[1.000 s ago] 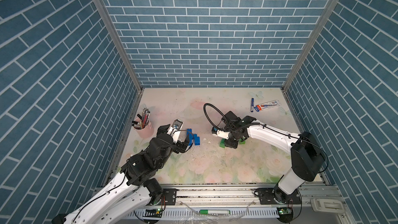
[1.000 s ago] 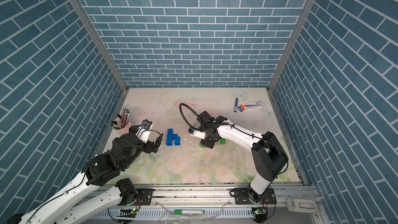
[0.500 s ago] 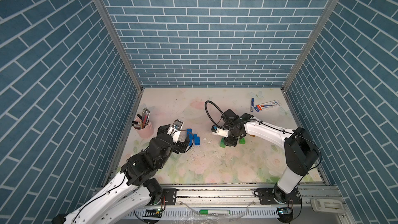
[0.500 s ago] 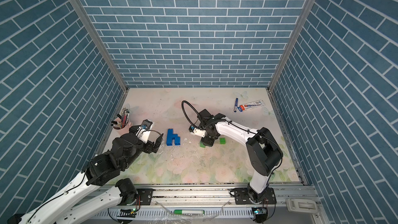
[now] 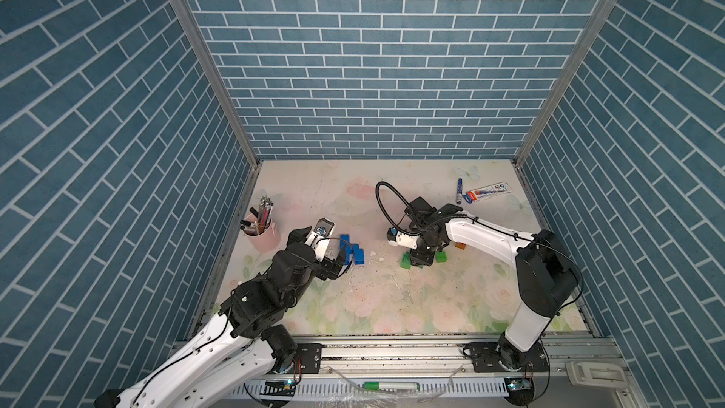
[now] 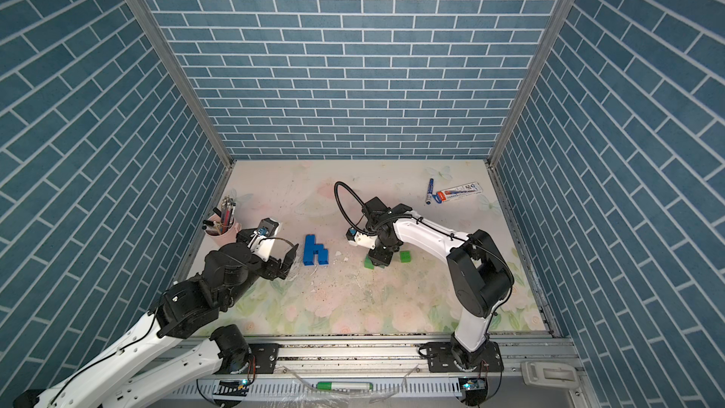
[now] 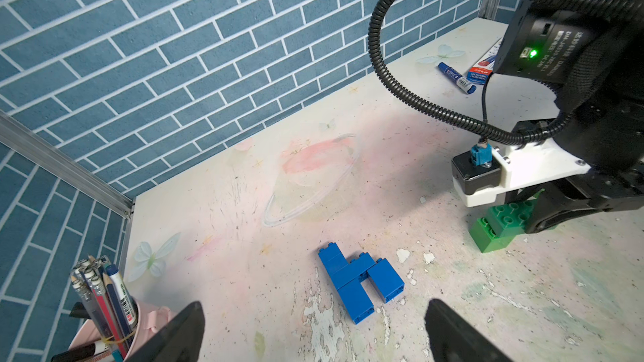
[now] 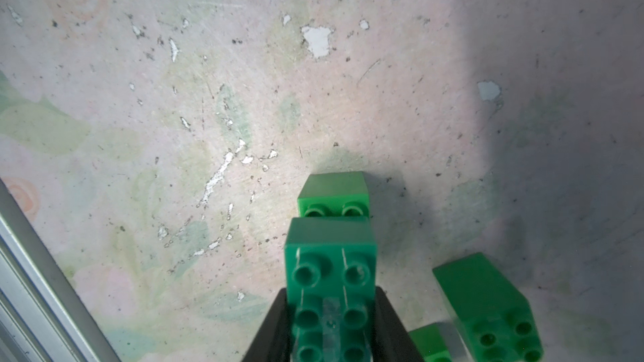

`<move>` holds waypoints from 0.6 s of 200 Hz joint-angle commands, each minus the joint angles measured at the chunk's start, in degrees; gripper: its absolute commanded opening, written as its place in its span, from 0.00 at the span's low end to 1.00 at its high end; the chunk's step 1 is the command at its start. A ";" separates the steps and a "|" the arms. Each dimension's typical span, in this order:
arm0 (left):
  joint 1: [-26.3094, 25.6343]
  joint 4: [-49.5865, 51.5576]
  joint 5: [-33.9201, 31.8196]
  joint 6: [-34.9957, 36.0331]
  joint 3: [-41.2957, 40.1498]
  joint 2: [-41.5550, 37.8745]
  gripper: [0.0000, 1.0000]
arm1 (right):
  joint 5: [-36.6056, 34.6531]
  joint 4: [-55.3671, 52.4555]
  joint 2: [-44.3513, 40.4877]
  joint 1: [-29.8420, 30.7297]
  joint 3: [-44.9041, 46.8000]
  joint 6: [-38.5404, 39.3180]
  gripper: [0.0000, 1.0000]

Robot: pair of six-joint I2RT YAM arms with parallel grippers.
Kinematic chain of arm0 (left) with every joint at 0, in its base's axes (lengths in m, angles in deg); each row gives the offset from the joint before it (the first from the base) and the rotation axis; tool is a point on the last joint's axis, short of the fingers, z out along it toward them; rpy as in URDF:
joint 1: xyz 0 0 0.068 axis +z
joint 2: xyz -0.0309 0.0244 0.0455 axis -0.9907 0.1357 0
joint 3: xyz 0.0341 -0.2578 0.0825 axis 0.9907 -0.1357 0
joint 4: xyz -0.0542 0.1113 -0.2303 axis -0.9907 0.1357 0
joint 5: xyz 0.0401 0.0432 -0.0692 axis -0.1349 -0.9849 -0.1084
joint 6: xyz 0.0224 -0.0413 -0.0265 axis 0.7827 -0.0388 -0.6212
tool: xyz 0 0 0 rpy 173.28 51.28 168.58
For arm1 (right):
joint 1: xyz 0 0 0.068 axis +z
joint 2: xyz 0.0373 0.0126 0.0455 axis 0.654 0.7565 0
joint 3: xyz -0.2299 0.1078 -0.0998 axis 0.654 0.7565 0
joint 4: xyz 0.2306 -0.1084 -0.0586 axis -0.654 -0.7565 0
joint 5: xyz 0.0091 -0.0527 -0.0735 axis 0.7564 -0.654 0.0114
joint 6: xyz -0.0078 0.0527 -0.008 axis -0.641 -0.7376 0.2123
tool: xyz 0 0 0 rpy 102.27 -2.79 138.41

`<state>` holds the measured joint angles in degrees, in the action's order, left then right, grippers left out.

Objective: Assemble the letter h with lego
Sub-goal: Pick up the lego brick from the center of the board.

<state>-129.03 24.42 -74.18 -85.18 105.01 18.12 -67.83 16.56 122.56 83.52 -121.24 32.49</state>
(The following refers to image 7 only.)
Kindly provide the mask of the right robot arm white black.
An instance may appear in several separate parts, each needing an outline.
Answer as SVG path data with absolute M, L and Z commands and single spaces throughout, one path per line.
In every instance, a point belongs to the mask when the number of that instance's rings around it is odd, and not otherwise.
M 509 203 L 536 200 L 525 224 L 536 234 L 565 221 L 643 206 L 643 23 L 523 0 L 495 69 L 550 84 L 566 125 L 558 149 L 583 174 L 522 184 Z

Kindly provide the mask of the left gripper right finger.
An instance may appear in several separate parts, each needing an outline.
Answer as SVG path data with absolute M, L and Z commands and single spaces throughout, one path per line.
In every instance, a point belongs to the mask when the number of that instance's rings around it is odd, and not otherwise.
M 424 322 L 434 361 L 512 361 L 440 299 L 429 301 Z

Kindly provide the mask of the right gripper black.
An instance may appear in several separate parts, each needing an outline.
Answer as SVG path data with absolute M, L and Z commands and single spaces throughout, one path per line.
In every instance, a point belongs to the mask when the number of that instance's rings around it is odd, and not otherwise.
M 524 231 L 536 234 L 566 221 L 601 212 L 643 207 L 643 167 L 622 172 L 591 169 L 586 174 L 557 179 L 523 191 L 537 196 Z

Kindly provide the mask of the green lego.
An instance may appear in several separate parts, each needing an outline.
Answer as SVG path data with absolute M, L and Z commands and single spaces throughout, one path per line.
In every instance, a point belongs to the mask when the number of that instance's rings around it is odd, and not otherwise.
M 491 229 L 486 218 L 480 218 L 469 230 L 471 238 L 481 253 L 489 253 L 505 249 L 514 240 L 514 236 L 497 236 Z

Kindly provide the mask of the small blue lego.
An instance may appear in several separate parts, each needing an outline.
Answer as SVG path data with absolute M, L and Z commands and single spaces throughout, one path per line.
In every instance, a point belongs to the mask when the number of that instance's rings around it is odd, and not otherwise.
M 335 242 L 330 242 L 326 247 L 321 248 L 318 256 L 330 277 L 348 265 L 347 259 Z

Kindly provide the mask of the long green lego brick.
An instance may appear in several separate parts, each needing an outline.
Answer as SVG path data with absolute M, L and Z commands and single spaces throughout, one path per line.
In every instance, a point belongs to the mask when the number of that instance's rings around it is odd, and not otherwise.
M 493 206 L 486 212 L 486 220 L 497 237 L 522 235 L 535 204 L 536 199 L 529 199 Z

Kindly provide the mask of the long blue lego brick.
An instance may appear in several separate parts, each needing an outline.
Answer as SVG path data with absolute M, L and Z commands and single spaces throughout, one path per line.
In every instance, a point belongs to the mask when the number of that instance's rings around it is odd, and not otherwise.
M 352 261 L 347 261 L 343 255 L 330 261 L 328 274 L 336 289 L 343 288 L 352 281 L 361 283 L 367 278 L 367 271 L 376 263 L 368 253 L 362 253 Z

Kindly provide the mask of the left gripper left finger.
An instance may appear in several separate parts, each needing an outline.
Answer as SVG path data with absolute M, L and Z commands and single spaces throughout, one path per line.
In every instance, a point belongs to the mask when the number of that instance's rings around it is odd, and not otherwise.
M 198 361 L 206 318 L 201 302 L 183 308 L 129 361 Z

